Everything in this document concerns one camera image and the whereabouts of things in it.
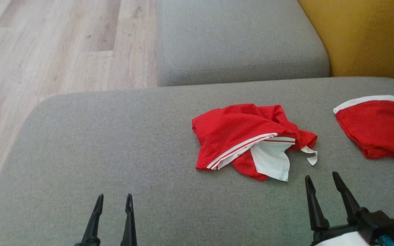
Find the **mustard yellow backrest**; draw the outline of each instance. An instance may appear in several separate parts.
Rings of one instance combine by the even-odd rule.
[[[394,0],[298,0],[324,43],[331,76],[394,78]]]

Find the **red garment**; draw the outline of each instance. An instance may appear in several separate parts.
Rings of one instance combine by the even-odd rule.
[[[300,150],[312,148],[317,140],[316,134],[289,122],[280,105],[240,104],[213,109],[194,118],[192,126],[201,145],[197,169],[219,170],[232,163],[240,173],[260,181],[267,176],[257,172],[249,150],[252,146],[278,136],[295,142],[284,138],[275,142],[287,142],[292,145],[288,150]]]
[[[366,158],[394,157],[394,96],[357,98],[333,111],[341,128]]]

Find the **red garment with white band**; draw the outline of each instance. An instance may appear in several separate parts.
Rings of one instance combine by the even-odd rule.
[[[287,181],[286,149],[307,153],[317,136],[288,121],[282,106],[232,105],[213,109],[192,120],[200,142],[196,168],[219,170],[232,163],[242,174],[264,181],[267,176]],[[316,156],[309,158],[311,165]]]
[[[346,135],[366,158],[394,157],[394,96],[352,99],[333,112]]]

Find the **gray cushion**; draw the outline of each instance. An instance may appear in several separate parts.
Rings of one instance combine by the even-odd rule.
[[[158,84],[329,75],[325,48],[297,0],[162,0]]]
[[[127,193],[139,245],[308,245],[304,178],[325,216],[345,223],[333,185],[338,171],[362,206],[394,218],[394,159],[367,160],[341,130],[333,107],[393,94],[386,78],[261,81],[60,95],[28,117],[0,173],[0,245],[73,245],[105,194],[99,237],[119,245]],[[258,182],[233,167],[198,171],[191,119],[238,103],[283,105],[318,134],[318,163],[290,151],[289,182]]]

